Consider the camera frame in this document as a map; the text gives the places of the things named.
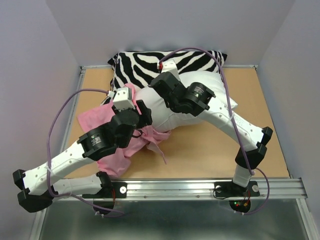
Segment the white pillow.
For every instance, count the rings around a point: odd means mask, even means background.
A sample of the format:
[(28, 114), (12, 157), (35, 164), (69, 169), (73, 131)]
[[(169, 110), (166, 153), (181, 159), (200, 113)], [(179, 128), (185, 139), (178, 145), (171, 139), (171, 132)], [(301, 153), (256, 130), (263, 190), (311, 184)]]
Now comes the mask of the white pillow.
[[(215, 96), (227, 105), (226, 89), (221, 75), (217, 72), (204, 70), (190, 71), (179, 75), (180, 82), (188, 87), (193, 82), (204, 84), (212, 90)], [(192, 114), (175, 113), (166, 107), (165, 101), (154, 88), (146, 86), (135, 95), (137, 100), (143, 100), (147, 108), (151, 110), (152, 127), (160, 133), (171, 131), (177, 127), (196, 125), (201, 119)]]

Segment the pink floral satin pillowcase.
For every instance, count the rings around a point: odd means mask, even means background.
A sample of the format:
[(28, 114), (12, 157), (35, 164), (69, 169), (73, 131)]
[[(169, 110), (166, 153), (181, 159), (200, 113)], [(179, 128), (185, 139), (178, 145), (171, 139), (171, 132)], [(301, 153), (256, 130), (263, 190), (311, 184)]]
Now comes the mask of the pink floral satin pillowcase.
[[(133, 102), (136, 102), (137, 92), (133, 92)], [(78, 115), (79, 125), (84, 133), (104, 124), (111, 120), (115, 115), (112, 110), (113, 103), (107, 103), (98, 107), (92, 108)], [(112, 155), (103, 157), (97, 161), (97, 167), (101, 172), (106, 172), (111, 178), (118, 178), (123, 175), (131, 164), (130, 158), (141, 150), (144, 146), (147, 149), (162, 156), (163, 160), (166, 157), (163, 151), (159, 148), (159, 144), (167, 140), (171, 131), (158, 132), (152, 125), (135, 130), (133, 138), (131, 138), (128, 147), (118, 148)]]

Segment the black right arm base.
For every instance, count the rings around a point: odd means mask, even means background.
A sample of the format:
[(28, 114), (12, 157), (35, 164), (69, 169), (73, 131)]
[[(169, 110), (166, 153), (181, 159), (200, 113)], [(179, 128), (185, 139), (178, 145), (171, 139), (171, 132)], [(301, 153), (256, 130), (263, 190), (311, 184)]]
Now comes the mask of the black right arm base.
[(233, 211), (240, 214), (248, 214), (251, 209), (251, 199), (259, 197), (260, 191), (256, 181), (249, 181), (246, 187), (239, 186), (230, 181), (218, 181), (214, 183), (212, 196), (218, 200), (228, 200)]

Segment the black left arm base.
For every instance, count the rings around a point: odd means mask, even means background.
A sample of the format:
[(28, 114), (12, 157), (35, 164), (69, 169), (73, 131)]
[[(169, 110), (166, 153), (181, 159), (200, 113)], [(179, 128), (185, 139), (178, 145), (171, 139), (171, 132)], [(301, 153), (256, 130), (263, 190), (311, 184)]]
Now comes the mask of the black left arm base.
[(104, 201), (94, 201), (98, 207), (94, 207), (95, 211), (100, 214), (107, 215), (114, 210), (116, 199), (124, 199), (127, 197), (128, 184), (124, 181), (111, 181), (106, 172), (98, 172), (96, 176), (101, 181), (102, 189), (94, 195), (98, 199), (106, 199)]

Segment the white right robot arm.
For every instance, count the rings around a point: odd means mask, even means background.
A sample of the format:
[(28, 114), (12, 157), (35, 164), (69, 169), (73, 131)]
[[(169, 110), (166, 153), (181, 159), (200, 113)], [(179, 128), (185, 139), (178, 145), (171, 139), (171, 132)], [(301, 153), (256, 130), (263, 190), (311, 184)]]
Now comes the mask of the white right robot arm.
[(239, 144), (230, 189), (235, 195), (246, 192), (251, 171), (264, 159), (273, 130), (255, 126), (234, 112), (237, 103), (227, 94), (218, 73), (192, 71), (174, 76), (164, 72), (152, 80), (150, 87), (160, 96), (160, 109), (167, 117), (159, 126), (162, 130), (205, 121)]

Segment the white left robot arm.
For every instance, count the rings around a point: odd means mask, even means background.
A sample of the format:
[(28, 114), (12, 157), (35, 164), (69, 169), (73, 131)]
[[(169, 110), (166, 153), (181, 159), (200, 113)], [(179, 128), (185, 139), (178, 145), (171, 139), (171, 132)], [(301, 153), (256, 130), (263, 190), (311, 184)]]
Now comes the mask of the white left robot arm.
[(67, 179), (73, 171), (113, 155), (117, 149), (126, 148), (134, 131), (152, 124), (152, 111), (143, 100), (136, 105), (119, 110), (112, 106), (114, 115), (109, 122), (80, 136), (69, 148), (50, 161), (30, 170), (13, 172), (13, 181), (20, 189), (19, 205), (29, 213), (48, 208), (61, 197), (96, 195), (116, 198), (116, 190), (105, 172), (89, 177)]

